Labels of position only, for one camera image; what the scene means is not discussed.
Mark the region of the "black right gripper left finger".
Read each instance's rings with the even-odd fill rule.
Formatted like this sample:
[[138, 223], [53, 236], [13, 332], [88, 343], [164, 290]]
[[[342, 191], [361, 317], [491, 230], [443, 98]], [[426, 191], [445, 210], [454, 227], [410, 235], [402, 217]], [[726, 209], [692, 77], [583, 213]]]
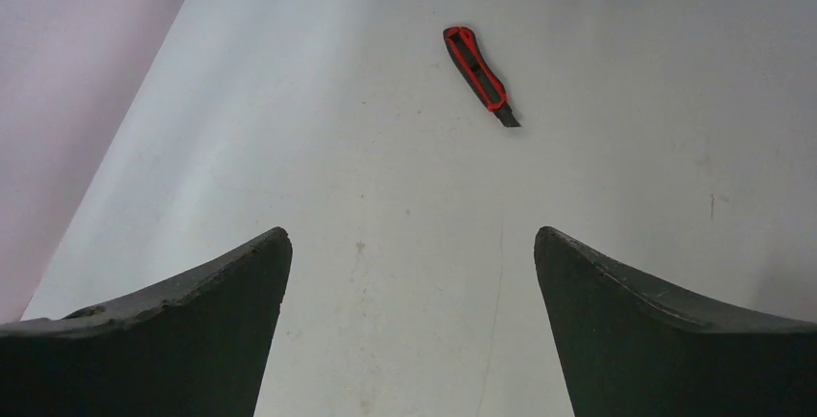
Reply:
[[2, 325], [2, 414], [251, 416], [292, 257], [276, 227], [62, 319]]

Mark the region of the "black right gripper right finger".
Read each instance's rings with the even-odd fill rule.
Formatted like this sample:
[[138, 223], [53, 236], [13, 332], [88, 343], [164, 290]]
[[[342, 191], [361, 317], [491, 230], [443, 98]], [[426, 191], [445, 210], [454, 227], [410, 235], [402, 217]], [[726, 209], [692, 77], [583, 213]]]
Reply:
[[815, 414], [815, 324], [697, 294], [550, 226], [534, 259], [576, 415]]

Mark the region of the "red black utility knife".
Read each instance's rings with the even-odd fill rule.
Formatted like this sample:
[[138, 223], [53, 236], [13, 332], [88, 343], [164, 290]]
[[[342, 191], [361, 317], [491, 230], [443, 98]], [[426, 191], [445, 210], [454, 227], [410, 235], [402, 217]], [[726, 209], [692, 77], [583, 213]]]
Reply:
[[443, 39], [455, 67], [486, 110], [506, 128], [520, 127], [505, 87], [483, 57], [475, 33], [465, 26], [452, 26], [443, 31]]

